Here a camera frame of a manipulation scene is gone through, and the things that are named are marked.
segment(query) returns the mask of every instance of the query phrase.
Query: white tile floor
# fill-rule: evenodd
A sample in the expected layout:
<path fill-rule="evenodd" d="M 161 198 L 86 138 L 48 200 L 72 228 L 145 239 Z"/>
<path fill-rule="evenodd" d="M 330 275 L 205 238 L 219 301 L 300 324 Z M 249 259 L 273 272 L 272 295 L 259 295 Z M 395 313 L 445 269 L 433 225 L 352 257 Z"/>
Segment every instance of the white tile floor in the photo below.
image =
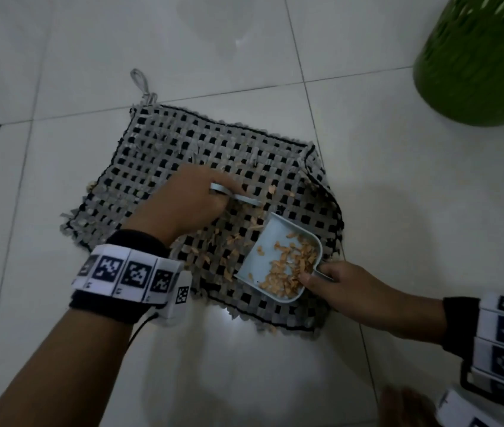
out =
<path fill-rule="evenodd" d="M 445 2 L 0 0 L 0 394 L 68 303 L 84 252 L 59 214 L 107 165 L 133 67 L 162 101 L 317 138 L 351 261 L 417 294 L 504 291 L 504 128 L 445 120 L 412 84 Z M 195 304 L 143 330 L 102 424 L 370 427 L 373 381 L 436 396 L 457 366 L 342 316 L 307 342 Z"/>

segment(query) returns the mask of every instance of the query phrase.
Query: person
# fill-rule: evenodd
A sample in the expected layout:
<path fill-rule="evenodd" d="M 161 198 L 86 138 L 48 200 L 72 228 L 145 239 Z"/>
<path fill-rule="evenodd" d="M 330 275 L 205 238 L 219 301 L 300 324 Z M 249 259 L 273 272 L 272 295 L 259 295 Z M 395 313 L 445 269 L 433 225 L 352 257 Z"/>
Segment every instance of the person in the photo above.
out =
<path fill-rule="evenodd" d="M 107 243 L 168 257 L 168 248 L 178 237 L 206 226 L 226 208 L 228 196 L 211 192 L 211 183 L 246 194 L 226 173 L 183 165 L 139 205 Z M 301 282 L 343 315 L 401 338 L 451 346 L 444 343 L 451 327 L 448 299 L 405 294 L 349 262 L 320 268 L 336 282 L 308 274 L 302 274 Z M 98 425 L 133 325 L 148 308 L 147 304 L 76 291 L 70 309 L 0 396 L 0 426 Z M 379 425 L 439 424 L 435 407 L 425 396 L 407 388 L 387 387 L 379 402 Z"/>

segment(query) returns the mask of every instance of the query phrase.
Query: woven mat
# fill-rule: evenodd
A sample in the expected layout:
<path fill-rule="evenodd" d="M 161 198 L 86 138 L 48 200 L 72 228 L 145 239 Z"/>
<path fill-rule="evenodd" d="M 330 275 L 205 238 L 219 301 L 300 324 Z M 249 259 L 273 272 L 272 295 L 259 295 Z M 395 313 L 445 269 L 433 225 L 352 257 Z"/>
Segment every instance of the woven mat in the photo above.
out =
<path fill-rule="evenodd" d="M 65 235 L 91 251 L 119 229 L 139 202 L 180 164 L 196 163 L 226 171 L 239 180 L 248 194 L 264 202 L 264 216 L 275 212 L 313 232 L 323 244 L 324 259 L 339 251 L 344 227 L 341 210 L 313 143 L 159 105 L 144 78 L 143 82 L 144 98 L 130 109 L 130 124 L 110 165 L 89 186 L 82 204 L 64 215 L 68 218 L 61 226 Z M 270 186 L 276 186 L 273 194 Z M 260 329 L 274 326 L 286 333 L 315 337 L 330 310 L 321 298 L 306 290 L 296 302 L 280 304 L 230 278 L 251 249 L 250 242 L 260 235 L 262 229 L 248 227 L 252 217 L 261 213 L 231 201 L 227 211 L 208 227 L 179 238 L 170 258 L 185 261 L 193 275 L 195 296 L 226 307 L 233 317 L 252 318 Z M 227 246 L 227 238 L 238 233 L 242 238 Z M 234 249 L 238 254 L 231 254 Z M 226 265 L 221 265 L 221 258 L 226 258 L 222 261 Z"/>

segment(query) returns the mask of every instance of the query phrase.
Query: black wristband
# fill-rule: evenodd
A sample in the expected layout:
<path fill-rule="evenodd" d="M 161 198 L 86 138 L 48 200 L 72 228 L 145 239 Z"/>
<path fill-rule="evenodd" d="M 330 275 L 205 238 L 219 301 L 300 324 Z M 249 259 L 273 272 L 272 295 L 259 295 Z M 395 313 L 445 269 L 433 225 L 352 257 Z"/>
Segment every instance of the black wristband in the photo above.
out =
<path fill-rule="evenodd" d="M 143 251 L 162 258 L 168 258 L 170 253 L 170 250 L 157 238 L 132 229 L 122 229 L 115 232 L 107 239 L 106 243 Z M 72 295 L 69 307 L 90 311 L 119 322 L 134 324 L 145 315 L 150 305 L 76 290 Z"/>
<path fill-rule="evenodd" d="M 479 319 L 479 298 L 444 298 L 443 303 L 448 328 L 441 346 L 444 351 L 471 361 Z"/>

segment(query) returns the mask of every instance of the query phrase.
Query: green plastic bin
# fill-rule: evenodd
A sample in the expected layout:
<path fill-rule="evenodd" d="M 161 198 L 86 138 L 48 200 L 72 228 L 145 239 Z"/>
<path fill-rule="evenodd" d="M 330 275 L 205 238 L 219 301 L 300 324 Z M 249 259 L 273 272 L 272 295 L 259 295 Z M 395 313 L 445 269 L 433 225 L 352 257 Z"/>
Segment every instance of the green plastic bin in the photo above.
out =
<path fill-rule="evenodd" d="M 414 82 L 452 120 L 504 124 L 504 0 L 450 0 L 414 64 Z"/>

